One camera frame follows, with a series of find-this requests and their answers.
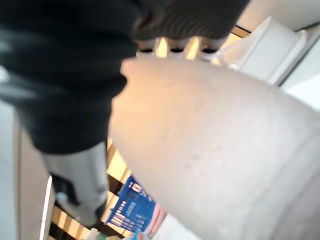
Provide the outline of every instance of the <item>white wall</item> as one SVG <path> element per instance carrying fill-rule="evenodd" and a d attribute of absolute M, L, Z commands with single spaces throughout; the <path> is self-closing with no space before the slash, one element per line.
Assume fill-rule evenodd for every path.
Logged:
<path fill-rule="evenodd" d="M 14 140 L 17 126 L 14 111 L 0 101 L 0 239 L 15 240 L 17 237 L 17 155 Z"/>
<path fill-rule="evenodd" d="M 0 161 L 0 239 L 39 240 L 49 176 L 15 111 L 1 101 Z M 44 239 L 49 232 L 54 202 L 52 189 Z"/>

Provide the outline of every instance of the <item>striped pattern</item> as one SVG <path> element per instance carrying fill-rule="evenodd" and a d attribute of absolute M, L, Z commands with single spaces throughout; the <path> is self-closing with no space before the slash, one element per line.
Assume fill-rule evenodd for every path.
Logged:
<path fill-rule="evenodd" d="M 107 236 L 128 237 L 131 232 L 104 222 L 108 219 L 111 209 L 116 205 L 119 197 L 118 192 L 121 190 L 127 178 L 131 175 L 127 164 L 121 157 L 120 153 L 108 140 L 108 158 L 107 158 L 107 176 L 109 181 L 109 191 L 107 193 L 107 207 L 100 224 L 94 226 L 100 232 Z M 59 206 L 55 206 L 51 216 L 51 226 L 48 240 L 86 240 L 90 230 L 75 219 L 68 216 Z"/>
<path fill-rule="evenodd" d="M 137 29 L 140 41 L 168 37 L 185 39 L 202 36 L 224 39 L 233 29 L 249 0 L 172 0 L 160 22 Z"/>

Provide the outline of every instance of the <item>black sleeve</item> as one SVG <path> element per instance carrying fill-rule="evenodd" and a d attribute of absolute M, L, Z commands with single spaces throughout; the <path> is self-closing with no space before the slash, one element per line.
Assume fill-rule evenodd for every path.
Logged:
<path fill-rule="evenodd" d="M 88 149 L 107 138 L 111 100 L 142 15 L 138 0 L 2 0 L 0 98 L 15 106 L 44 153 Z"/>

